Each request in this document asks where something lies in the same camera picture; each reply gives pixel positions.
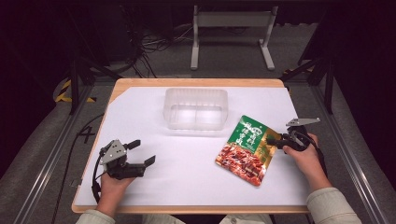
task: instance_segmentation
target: cable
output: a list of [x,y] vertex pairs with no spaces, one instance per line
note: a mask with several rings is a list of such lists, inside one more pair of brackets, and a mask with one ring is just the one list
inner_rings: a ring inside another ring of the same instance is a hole
[[[152,53],[154,51],[164,51],[164,50],[169,48],[174,43],[180,43],[181,41],[183,41],[185,39],[192,40],[191,38],[184,37],[191,29],[192,29],[192,26],[189,29],[187,29],[187,31],[185,31],[180,36],[174,37],[171,43],[169,43],[169,41],[167,39],[158,39],[158,38],[156,38],[156,39],[150,40],[150,42],[143,43],[142,47],[143,47],[143,49],[151,50],[150,52],[147,52],[147,53]],[[154,44],[157,45],[156,48],[147,48],[146,47],[148,45],[154,45]]]
[[94,120],[99,119],[100,117],[102,117],[104,114],[105,114],[105,113],[100,114],[100,115],[96,116],[95,118],[91,119],[90,121],[88,121],[88,122],[84,125],[84,127],[82,127],[82,129],[76,134],[76,137],[75,137],[74,140],[73,140],[73,144],[72,144],[72,146],[70,147],[69,155],[68,155],[68,157],[67,157],[66,167],[64,168],[64,178],[62,179],[62,185],[61,185],[61,189],[59,190],[58,200],[56,201],[55,209],[54,209],[54,212],[53,212],[53,215],[52,215],[52,221],[51,221],[52,224],[55,223],[56,215],[57,215],[57,213],[58,213],[59,203],[60,203],[60,201],[61,201],[61,199],[62,199],[62,193],[63,193],[63,191],[64,191],[64,182],[65,182],[65,180],[66,180],[67,172],[68,172],[68,169],[69,169],[70,159],[71,159],[71,156],[72,156],[72,152],[73,152],[74,145],[76,144],[78,137],[82,134],[82,132],[85,131],[85,129],[87,128],[87,126],[90,125]]
[[100,188],[99,183],[96,181],[97,178],[99,178],[99,177],[96,177],[96,172],[98,170],[99,162],[103,156],[104,156],[104,152],[102,152],[102,150],[101,150],[99,153],[98,160],[96,161],[95,168],[93,170],[93,175],[92,175],[92,193],[93,193],[93,197],[95,198],[97,203],[99,203],[99,200],[100,200],[99,192],[100,192],[101,188]]
[[145,60],[146,64],[148,65],[149,71],[151,71],[152,75],[157,78],[157,76],[155,76],[154,71],[152,70],[151,66],[149,65],[149,61],[147,59],[147,55],[143,54],[143,59]]
[[142,59],[139,59],[140,62],[142,62],[142,64],[146,67],[146,69],[148,70],[148,74],[146,77],[149,77],[149,68],[146,66],[145,62],[143,62]]
[[302,133],[294,132],[294,134],[299,135],[299,136],[301,136],[302,138],[308,140],[309,143],[311,143],[312,146],[314,146],[315,150],[316,150],[317,153],[318,153],[318,159],[319,159],[320,166],[322,167],[324,174],[325,174],[326,176],[328,176],[328,174],[327,174],[326,162],[325,162],[325,160],[324,160],[324,154],[323,154],[323,152],[320,150],[320,148],[318,147],[318,145],[317,145],[317,143],[314,141],[314,139],[312,139],[310,136],[306,136],[306,135],[304,135],[304,134],[302,134]]
[[138,76],[143,77],[142,73],[140,72],[140,70],[137,68],[136,65],[133,66],[133,69],[134,69],[134,72],[135,72]]
[[103,172],[101,175],[97,176],[97,177],[95,178],[95,180],[99,179],[99,177],[101,177],[101,176],[104,175],[105,173],[106,173],[106,172]]

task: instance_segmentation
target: white tabletop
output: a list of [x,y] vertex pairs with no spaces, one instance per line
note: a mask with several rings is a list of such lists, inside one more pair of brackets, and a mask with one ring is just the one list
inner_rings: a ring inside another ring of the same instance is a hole
[[242,115],[286,132],[286,123],[297,114],[285,88],[214,87],[228,92],[227,121],[222,131],[198,133],[166,127],[163,101],[169,88],[132,87],[108,106],[73,203],[75,212],[96,205],[91,190],[93,167],[100,148],[114,139],[123,144],[141,140],[140,147],[128,151],[129,163],[156,155],[145,176],[126,190],[120,206],[129,213],[210,213],[212,208],[214,213],[246,213],[266,207],[274,211],[277,206],[304,211],[308,184],[283,150],[276,152],[259,187],[215,164]]

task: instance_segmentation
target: food package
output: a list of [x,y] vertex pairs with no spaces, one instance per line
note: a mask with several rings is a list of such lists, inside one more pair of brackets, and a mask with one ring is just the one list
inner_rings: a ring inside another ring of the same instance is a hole
[[255,119],[242,116],[216,157],[216,164],[258,187],[276,151],[275,146],[266,144],[267,138],[280,139],[281,135]]

